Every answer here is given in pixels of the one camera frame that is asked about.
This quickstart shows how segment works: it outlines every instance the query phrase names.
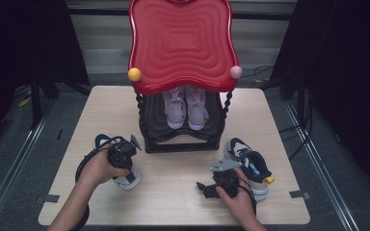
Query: light wood tabletop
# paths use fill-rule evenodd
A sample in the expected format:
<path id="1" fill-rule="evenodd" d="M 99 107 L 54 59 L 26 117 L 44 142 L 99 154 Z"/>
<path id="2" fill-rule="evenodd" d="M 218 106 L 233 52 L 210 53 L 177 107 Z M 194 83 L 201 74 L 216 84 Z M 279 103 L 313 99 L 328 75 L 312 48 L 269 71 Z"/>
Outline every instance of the light wood tabletop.
<path id="1" fill-rule="evenodd" d="M 39 222 L 49 225 L 66 202 L 75 171 L 84 156 L 93 150 L 97 134 L 122 136 L 136 134 L 144 147 L 139 127 L 139 109 L 132 87 L 94 87 L 81 114 L 66 154 L 49 194 L 59 195 L 57 203 L 45 202 Z M 266 160 L 276 181 L 267 199 L 257 204 L 257 218 L 264 224 L 306 224 L 310 217 L 299 190 L 278 129 L 262 90 L 235 89 L 219 150 L 147 154 L 138 151 L 134 165 L 143 179 L 131 191 L 120 190 L 110 180 L 100 185 L 90 200 L 87 225 L 175 226 L 238 225 L 220 199 L 206 199 L 196 182 L 211 185 L 209 168 L 224 156 L 226 142 L 237 137 Z M 195 138 L 176 137 L 169 142 Z"/>

